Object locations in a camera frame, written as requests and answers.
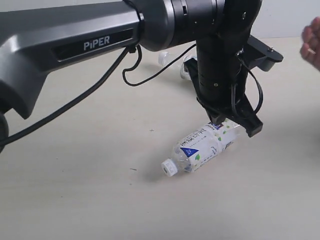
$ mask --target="plastic water bottle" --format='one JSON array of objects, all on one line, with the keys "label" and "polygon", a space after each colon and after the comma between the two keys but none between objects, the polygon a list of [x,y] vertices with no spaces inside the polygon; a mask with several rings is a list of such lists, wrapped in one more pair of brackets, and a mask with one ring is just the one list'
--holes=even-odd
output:
[{"label": "plastic water bottle", "polygon": [[194,173],[224,152],[241,133],[241,126],[229,119],[220,125],[208,123],[179,141],[171,158],[161,166],[172,177],[180,172]]},{"label": "plastic water bottle", "polygon": [[[158,62],[161,66],[165,67],[170,64],[173,60],[178,57],[176,54],[171,54],[167,51],[162,51],[159,53]],[[185,62],[194,58],[197,60],[197,54],[187,54],[182,59],[176,61],[173,65],[170,66],[170,69],[180,72],[180,77],[185,80],[191,81],[190,75],[187,68],[185,67]]]}]

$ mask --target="table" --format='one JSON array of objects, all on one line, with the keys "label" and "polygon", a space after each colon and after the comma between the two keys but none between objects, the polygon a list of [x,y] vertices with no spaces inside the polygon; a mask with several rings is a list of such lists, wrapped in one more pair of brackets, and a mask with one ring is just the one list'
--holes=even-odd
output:
[{"label": "table", "polygon": [[[318,240],[320,73],[299,38],[264,39],[284,55],[253,72],[264,90],[263,131],[242,135],[193,174],[167,177],[176,141],[208,122],[191,82],[167,70],[141,87],[122,80],[129,55],[95,94],[0,156],[3,240]],[[175,47],[181,53],[186,46]],[[52,73],[32,116],[7,114],[11,133],[93,85],[119,51]],[[129,79],[157,72],[143,52]],[[247,94],[257,102],[248,78]]]}]

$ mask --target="white bottle cap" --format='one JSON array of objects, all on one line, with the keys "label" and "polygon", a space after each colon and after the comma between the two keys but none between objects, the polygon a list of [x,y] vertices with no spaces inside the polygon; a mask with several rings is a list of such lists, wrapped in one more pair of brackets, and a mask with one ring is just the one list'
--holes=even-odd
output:
[{"label": "white bottle cap", "polygon": [[172,161],[170,158],[168,158],[167,160],[165,160],[162,164],[162,169],[164,171],[164,173],[168,176],[168,177],[172,177],[173,175],[178,173],[178,168],[175,165],[174,161]]},{"label": "white bottle cap", "polygon": [[162,51],[159,53],[159,58],[158,58],[158,62],[161,66],[165,65],[165,58],[168,55],[167,51]]}]

